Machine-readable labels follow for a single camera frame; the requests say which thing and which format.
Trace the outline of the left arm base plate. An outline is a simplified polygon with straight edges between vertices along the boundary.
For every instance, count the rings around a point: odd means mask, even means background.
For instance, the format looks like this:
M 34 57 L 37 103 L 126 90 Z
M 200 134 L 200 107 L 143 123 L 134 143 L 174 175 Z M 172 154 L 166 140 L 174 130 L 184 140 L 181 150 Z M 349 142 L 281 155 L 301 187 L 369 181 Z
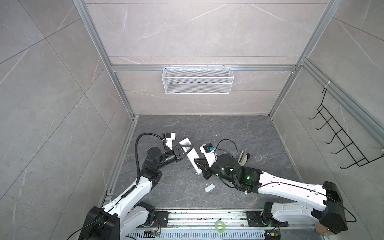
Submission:
M 143 227 L 155 227 L 160 225 L 160 228 L 166 228 L 168 226 L 170 212 L 167 211 L 155 211 L 150 212 L 147 220 L 143 224 Z

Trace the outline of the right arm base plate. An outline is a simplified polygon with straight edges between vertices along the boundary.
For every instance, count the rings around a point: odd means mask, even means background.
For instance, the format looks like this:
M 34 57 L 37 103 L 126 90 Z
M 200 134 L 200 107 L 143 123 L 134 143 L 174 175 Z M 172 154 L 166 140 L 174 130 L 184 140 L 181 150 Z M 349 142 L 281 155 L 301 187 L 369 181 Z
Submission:
M 279 222 L 272 217 L 271 213 L 264 214 L 262 211 L 246 211 L 249 227 L 288 227 L 288 222 Z

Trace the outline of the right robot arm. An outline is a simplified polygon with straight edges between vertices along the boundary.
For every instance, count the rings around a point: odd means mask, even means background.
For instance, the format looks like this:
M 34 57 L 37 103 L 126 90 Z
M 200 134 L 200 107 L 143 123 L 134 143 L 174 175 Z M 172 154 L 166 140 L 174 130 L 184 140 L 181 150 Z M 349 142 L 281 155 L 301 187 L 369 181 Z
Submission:
M 245 194 L 274 195 L 291 200 L 287 204 L 265 203 L 259 217 L 265 226 L 309 222 L 320 224 L 334 234 L 348 230 L 348 210 L 344 207 L 337 186 L 332 182 L 311 185 L 283 179 L 262 170 L 241 166 L 229 154 L 218 156 L 212 164 L 205 158 L 197 158 L 194 163 L 206 180 L 217 176 L 228 187 Z

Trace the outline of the white battery cover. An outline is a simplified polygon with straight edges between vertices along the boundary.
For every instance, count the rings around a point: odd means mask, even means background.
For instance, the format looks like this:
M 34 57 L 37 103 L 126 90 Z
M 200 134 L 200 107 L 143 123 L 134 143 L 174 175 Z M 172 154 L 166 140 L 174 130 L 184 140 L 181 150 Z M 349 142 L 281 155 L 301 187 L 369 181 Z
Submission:
M 207 187 L 205 188 L 205 192 L 206 192 L 206 193 L 209 193 L 209 192 L 212 191 L 215 187 L 216 187 L 215 184 L 210 184 L 209 186 L 207 186 Z

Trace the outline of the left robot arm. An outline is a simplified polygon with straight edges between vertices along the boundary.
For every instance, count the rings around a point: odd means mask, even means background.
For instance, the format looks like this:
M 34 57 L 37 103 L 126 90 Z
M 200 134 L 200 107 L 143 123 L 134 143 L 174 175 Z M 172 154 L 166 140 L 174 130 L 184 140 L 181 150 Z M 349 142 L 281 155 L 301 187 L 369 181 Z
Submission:
M 151 225 L 155 220 L 155 208 L 141 199 L 159 183 L 162 177 L 160 169 L 187 158 L 194 146 L 173 145 L 173 138 L 166 134 L 156 135 L 164 150 L 157 147 L 148 149 L 146 159 L 140 165 L 138 145 L 146 135 L 140 134 L 135 141 L 136 181 L 110 203 L 101 208 L 93 207 L 88 212 L 83 227 L 74 232 L 80 240 L 120 240 L 136 227 Z

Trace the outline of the white remote control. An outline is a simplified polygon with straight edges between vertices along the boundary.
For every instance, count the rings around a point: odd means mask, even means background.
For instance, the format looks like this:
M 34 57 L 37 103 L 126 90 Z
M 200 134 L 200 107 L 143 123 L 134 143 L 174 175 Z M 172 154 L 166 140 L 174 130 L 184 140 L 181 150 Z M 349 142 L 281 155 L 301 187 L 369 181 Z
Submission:
M 182 149 L 185 153 L 188 152 L 187 158 L 189 159 L 190 163 L 192 164 L 193 168 L 195 169 L 196 174 L 201 175 L 202 171 L 198 168 L 198 166 L 195 163 L 195 159 L 198 159 L 200 156 L 198 155 L 198 153 L 194 147 L 188 147 L 187 146 L 187 145 L 192 145 L 189 138 L 185 138 L 184 140 L 180 141 L 179 144 L 182 145 Z

